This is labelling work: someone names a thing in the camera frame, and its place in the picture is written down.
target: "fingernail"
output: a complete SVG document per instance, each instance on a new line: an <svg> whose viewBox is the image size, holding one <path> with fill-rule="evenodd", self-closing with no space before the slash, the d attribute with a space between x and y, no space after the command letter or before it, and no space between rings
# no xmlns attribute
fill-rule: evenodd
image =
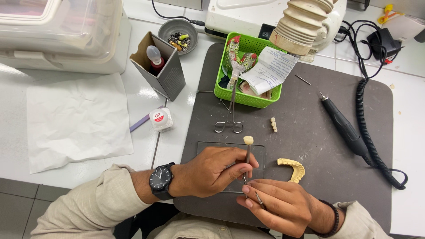
<svg viewBox="0 0 425 239"><path fill-rule="evenodd" d="M248 187L248 186L246 186L246 185L243 185L243 186L242 186L242 192L244 192L244 193L249 193L249 187Z"/></svg>
<svg viewBox="0 0 425 239"><path fill-rule="evenodd" d="M247 200L245 200L245 203L249 208L252 208L253 205L252 205L251 200L247 199Z"/></svg>
<svg viewBox="0 0 425 239"><path fill-rule="evenodd" d="M250 170L250 168L241 168L241 173L248 172L249 170Z"/></svg>

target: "gray box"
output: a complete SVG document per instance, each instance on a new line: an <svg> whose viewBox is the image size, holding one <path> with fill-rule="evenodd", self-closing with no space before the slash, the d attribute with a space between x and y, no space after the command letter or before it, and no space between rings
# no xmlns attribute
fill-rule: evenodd
<svg viewBox="0 0 425 239"><path fill-rule="evenodd" d="M161 57L166 61L164 68L158 76L154 76L149 72L150 60L146 55L146 48L148 46L156 46L161 52ZM130 60L149 85L152 86L156 92L171 101L177 98L186 85L177 49L163 39L152 34L152 32L148 32L145 35L139 43L137 52L131 54Z"/></svg>

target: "gray ceramic bowl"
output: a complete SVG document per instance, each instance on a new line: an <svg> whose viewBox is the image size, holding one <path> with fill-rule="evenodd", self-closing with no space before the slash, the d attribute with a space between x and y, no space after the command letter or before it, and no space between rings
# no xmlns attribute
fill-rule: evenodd
<svg viewBox="0 0 425 239"><path fill-rule="evenodd" d="M173 19L164 23L158 31L158 37L168 42L171 34L183 32L189 34L190 44L187 51L179 52L179 55L184 55L191 52L198 44L198 32L196 28L188 21L182 19Z"/></svg>

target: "dental plaster model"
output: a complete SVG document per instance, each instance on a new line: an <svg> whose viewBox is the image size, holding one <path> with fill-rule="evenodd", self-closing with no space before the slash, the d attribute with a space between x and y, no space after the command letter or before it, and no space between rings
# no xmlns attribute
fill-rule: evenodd
<svg viewBox="0 0 425 239"><path fill-rule="evenodd" d="M294 172L292 173L291 180L289 182L298 183L301 178L306 174L306 170L304 166L295 160L290 159L278 159L278 165L290 165L294 168Z"/></svg>

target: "hand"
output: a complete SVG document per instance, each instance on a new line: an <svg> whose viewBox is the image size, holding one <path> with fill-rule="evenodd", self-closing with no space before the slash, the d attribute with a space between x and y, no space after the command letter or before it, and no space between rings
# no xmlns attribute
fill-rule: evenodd
<svg viewBox="0 0 425 239"><path fill-rule="evenodd" d="M252 168L259 165L252 153L249 164L244 163L246 153L240 148L207 147L187 164L173 165L170 195L212 196L223 191L236 178L241 178L244 172L248 172L248 178L251 178Z"/></svg>
<svg viewBox="0 0 425 239"><path fill-rule="evenodd" d="M249 197L239 196L238 204L248 208L267 227L293 237L301 237L306 227L319 233L329 233L335 214L329 206L308 194L299 184L270 179L255 179L242 187ZM257 191L267 210L261 209L255 196ZM339 228L344 221L340 213Z"/></svg>

